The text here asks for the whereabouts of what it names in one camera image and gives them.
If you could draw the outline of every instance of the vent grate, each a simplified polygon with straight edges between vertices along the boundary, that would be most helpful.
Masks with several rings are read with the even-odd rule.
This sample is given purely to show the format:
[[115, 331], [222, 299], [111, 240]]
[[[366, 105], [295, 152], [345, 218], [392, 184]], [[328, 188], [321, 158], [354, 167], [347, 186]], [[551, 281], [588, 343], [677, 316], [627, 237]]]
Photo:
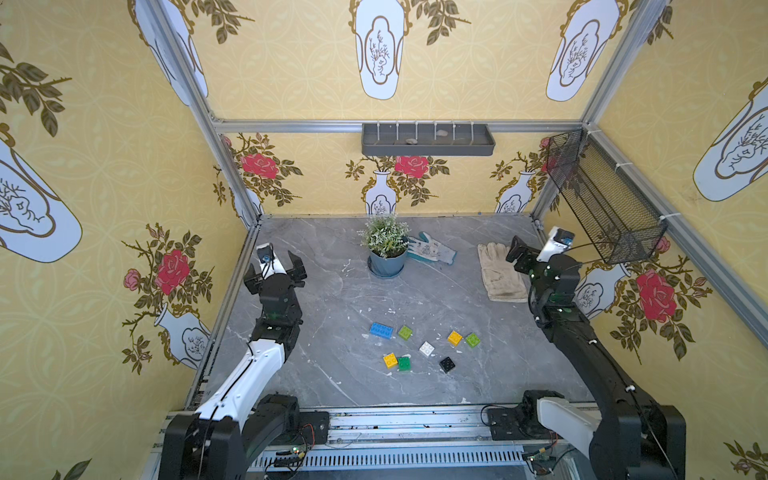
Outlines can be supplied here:
[[[524, 465], [521, 445], [477, 445], [452, 447], [398, 447], [371, 449], [314, 449], [302, 470], [376, 470], [379, 468], [425, 468]], [[262, 452], [250, 472], [285, 472], [275, 468], [275, 451]]]

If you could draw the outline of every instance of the yellow wallpaper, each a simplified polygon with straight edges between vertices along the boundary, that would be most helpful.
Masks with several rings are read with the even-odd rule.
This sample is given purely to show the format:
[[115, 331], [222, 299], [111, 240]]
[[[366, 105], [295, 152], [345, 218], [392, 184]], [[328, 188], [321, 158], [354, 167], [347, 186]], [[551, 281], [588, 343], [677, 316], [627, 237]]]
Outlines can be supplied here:
[[[579, 118], [629, 19], [628, 0], [402, 0], [403, 36], [395, 0], [174, 3], [195, 24], [208, 101], [227, 119]], [[389, 74], [372, 77], [354, 31], [362, 42], [376, 15], [392, 34], [375, 45]], [[564, 79], [548, 91], [564, 38]]]
[[[562, 199], [558, 211], [545, 217], [547, 231], [555, 225], [574, 232], [576, 246], [591, 241]], [[599, 258], [593, 247], [572, 256], [582, 262]], [[622, 275], [621, 267], [611, 269], [618, 275], [605, 275], [593, 263], [581, 269], [582, 277], [591, 275], [585, 283], [602, 280], [608, 296], [618, 293], [612, 307], [592, 317], [591, 324], [638, 385], [683, 414], [686, 478], [735, 478], [731, 462], [749, 475], [758, 472], [723, 443], [739, 442], [745, 451], [753, 450], [754, 442], [763, 450], [768, 445], [768, 350], [669, 237], [648, 261], [624, 264], [628, 275]], [[764, 460], [758, 459], [758, 465]]]
[[[670, 6], [674, 40], [665, 35], [643, 47], [600, 126], [768, 301], [768, 180], [756, 178], [765, 173], [768, 151], [760, 116], [768, 107], [768, 5], [674, 0]], [[735, 116], [744, 122], [733, 128]], [[715, 168], [721, 155], [725, 164]], [[735, 175], [723, 171], [737, 159], [746, 166], [736, 164]]]
[[[396, 213], [406, 215], [529, 211], [546, 179], [545, 135], [495, 134], [491, 157], [429, 158], [364, 158], [359, 134], [253, 133], [227, 139], [247, 188], [268, 214], [369, 213], [363, 198], [375, 185], [374, 172], [386, 170], [380, 181], [390, 186], [385, 196]], [[527, 181], [518, 184], [522, 171]]]
[[[193, 362], [195, 313], [213, 326], [245, 232], [125, 3], [3, 2], [0, 24], [0, 238], [14, 250], [0, 249], [0, 476], [137, 478], [194, 374], [174, 365], [175, 342], [190, 343], [176, 360]], [[122, 243], [154, 252], [167, 231], [157, 272]], [[180, 307], [155, 316], [169, 302]], [[171, 324], [187, 320], [194, 335], [179, 339]]]

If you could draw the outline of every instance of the yellow lego brick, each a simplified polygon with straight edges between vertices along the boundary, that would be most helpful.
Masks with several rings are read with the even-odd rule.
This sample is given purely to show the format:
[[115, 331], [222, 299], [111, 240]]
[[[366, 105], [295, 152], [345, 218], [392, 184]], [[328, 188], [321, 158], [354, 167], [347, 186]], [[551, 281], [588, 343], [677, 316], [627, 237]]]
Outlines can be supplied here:
[[462, 341], [464, 337], [459, 335], [455, 330], [448, 335], [448, 343], [453, 346], [458, 346], [458, 343]]
[[391, 369], [393, 366], [397, 365], [397, 357], [395, 357], [394, 353], [390, 353], [384, 357], [384, 363], [386, 363], [387, 369]]

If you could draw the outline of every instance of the plant pot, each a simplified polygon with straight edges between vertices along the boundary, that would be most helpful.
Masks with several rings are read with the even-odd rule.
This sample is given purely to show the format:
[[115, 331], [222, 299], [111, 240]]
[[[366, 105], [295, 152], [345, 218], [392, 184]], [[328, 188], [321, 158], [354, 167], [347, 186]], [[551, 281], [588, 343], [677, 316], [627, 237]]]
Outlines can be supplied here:
[[398, 276], [402, 272], [403, 266], [406, 264], [406, 257], [408, 250], [392, 258], [382, 258], [379, 255], [371, 252], [368, 256], [368, 270], [371, 273], [380, 278], [392, 278]]

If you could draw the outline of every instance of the work glove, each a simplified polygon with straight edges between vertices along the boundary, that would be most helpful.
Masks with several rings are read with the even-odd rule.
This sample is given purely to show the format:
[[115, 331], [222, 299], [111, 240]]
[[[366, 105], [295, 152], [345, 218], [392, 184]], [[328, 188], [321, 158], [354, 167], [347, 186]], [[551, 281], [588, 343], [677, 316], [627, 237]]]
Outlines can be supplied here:
[[507, 261], [509, 247], [502, 243], [478, 245], [482, 282], [488, 298], [495, 302], [527, 302], [528, 288], [523, 274]]
[[456, 252], [434, 240], [426, 232], [419, 232], [419, 238], [408, 237], [408, 256], [427, 262], [453, 264]]

